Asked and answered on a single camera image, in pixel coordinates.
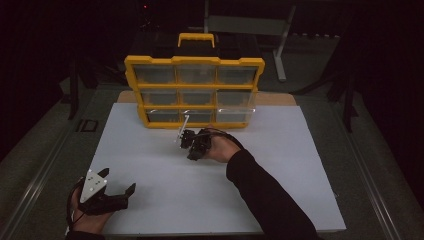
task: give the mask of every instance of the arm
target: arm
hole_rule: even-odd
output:
[[[105,237],[100,234],[70,231],[66,234],[66,240],[105,240]]]
[[[319,239],[302,209],[247,150],[231,157],[227,178],[270,239]]]
[[[89,216],[78,209],[78,196],[81,188],[72,194],[71,205],[74,209],[72,230],[66,234],[66,240],[104,240],[103,227],[113,213]]]

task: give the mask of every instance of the white table surface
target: white table surface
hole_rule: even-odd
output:
[[[111,235],[261,232],[226,179],[226,164],[190,161],[177,130],[147,129],[136,103],[115,103],[90,169],[110,168],[106,194],[136,191],[105,226]],[[257,106],[245,129],[228,131],[273,175],[318,231],[346,229],[300,107]]]

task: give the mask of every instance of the black sleeve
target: black sleeve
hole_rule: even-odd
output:
[[[98,234],[70,231],[66,234],[65,240],[105,240],[105,237]]]
[[[247,150],[230,159],[227,178],[270,239],[320,239],[308,216]]]

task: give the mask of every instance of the plastic drawer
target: plastic drawer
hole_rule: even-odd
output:
[[[254,108],[246,109],[217,109],[216,122],[242,122],[247,123],[250,121],[252,114],[255,112]]]
[[[135,64],[134,72],[140,83],[175,83],[175,71],[172,65]]]
[[[252,66],[219,66],[218,82],[221,84],[252,84],[257,67]]]
[[[146,110],[150,122],[179,122],[178,110]]]
[[[142,89],[140,92],[146,106],[177,104],[176,89]]]
[[[188,122],[212,122],[213,110],[181,110],[181,116],[189,115]]]
[[[215,80],[215,66],[188,64],[177,66],[178,81],[187,84],[212,84]]]
[[[216,93],[218,106],[251,107],[254,105],[254,94],[243,90],[219,90]]]
[[[212,105],[214,92],[212,89],[180,89],[180,102],[187,105]]]

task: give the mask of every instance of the hand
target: hand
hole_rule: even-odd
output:
[[[105,213],[97,216],[85,215],[81,210],[78,209],[78,196],[80,195],[80,192],[81,188],[78,188],[72,194],[72,208],[74,209],[73,231],[102,234],[103,227],[113,213]]]
[[[240,148],[230,139],[223,136],[212,136],[211,138],[211,148],[206,152],[203,158],[213,159],[221,163],[228,163],[231,157],[238,151]]]

